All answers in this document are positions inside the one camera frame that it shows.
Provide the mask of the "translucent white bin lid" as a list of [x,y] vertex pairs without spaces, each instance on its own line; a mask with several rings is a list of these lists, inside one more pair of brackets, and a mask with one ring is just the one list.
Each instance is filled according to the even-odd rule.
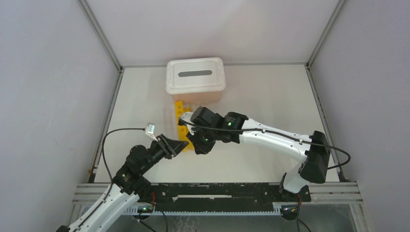
[[171,95],[223,91],[226,88],[223,61],[218,57],[169,61],[165,88]]

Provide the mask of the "pink plastic storage bin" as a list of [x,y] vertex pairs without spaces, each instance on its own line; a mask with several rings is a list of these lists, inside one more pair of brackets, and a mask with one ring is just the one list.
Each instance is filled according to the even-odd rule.
[[180,93],[171,95],[173,100],[182,101],[186,104],[195,103],[212,103],[218,102],[222,98],[223,91],[211,91],[211,92],[194,92],[194,93]]

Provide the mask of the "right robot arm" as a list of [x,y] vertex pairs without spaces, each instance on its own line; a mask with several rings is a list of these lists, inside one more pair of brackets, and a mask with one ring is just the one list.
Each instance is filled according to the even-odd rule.
[[314,131],[312,135],[292,133],[236,112],[221,116],[206,107],[183,113],[178,123],[187,126],[187,138],[197,155],[208,154],[215,143],[221,141],[262,146],[297,161],[297,165],[281,180],[279,194],[285,201],[292,201],[309,183],[326,182],[330,146],[320,131]]

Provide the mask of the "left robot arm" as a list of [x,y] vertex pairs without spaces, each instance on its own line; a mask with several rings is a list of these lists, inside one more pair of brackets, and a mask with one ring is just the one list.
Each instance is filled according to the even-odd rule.
[[79,219],[71,225],[61,225],[59,232],[104,232],[137,201],[150,198],[151,183],[144,174],[161,159],[179,155],[189,142],[170,139],[163,134],[149,148],[136,145],[130,149],[125,163],[117,171],[109,187]]

